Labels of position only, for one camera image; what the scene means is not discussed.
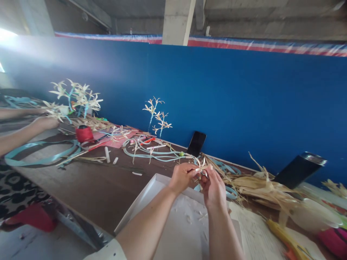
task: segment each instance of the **white sleeve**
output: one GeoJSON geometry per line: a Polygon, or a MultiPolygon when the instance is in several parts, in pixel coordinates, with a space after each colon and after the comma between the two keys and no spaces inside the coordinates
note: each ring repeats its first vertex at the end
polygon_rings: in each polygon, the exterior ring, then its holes
{"type": "Polygon", "coordinates": [[[121,245],[116,239],[100,249],[98,252],[87,256],[84,260],[127,260],[121,245]]]}

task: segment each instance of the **white box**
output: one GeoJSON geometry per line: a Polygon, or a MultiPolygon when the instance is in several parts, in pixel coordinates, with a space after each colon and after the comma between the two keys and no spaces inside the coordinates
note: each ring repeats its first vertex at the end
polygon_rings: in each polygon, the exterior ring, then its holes
{"type": "MultiPolygon", "coordinates": [[[[119,222],[115,234],[118,235],[170,180],[169,177],[155,174],[119,222]]],[[[232,221],[242,245],[240,224],[237,220],[232,221]]],[[[171,208],[154,260],[209,259],[208,226],[204,195],[192,188],[186,189],[171,208]]]]}

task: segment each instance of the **yellow object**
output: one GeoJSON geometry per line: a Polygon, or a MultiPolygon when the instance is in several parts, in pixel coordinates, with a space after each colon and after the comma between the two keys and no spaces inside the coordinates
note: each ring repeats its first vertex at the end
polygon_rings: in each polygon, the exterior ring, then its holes
{"type": "Polygon", "coordinates": [[[310,256],[309,252],[300,247],[300,245],[291,238],[288,233],[279,226],[278,223],[273,222],[271,219],[266,221],[269,229],[278,237],[288,248],[288,252],[286,252],[286,256],[290,260],[313,260],[310,256]]]}

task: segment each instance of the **floor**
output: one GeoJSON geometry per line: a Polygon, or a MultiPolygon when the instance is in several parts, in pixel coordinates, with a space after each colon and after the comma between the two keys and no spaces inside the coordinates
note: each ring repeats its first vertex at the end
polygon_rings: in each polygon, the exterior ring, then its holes
{"type": "Polygon", "coordinates": [[[28,225],[9,233],[0,231],[0,252],[0,260],[82,260],[94,251],[59,223],[51,233],[28,225]]]}

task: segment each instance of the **red and white striped fabric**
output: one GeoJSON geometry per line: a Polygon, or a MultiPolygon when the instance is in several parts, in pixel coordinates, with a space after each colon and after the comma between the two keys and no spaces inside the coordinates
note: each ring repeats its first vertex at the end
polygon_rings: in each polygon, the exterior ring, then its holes
{"type": "MultiPolygon", "coordinates": [[[[161,44],[161,35],[94,35],[56,32],[57,37],[161,44]]],[[[188,46],[347,57],[346,44],[314,44],[190,36],[188,46]]]]}

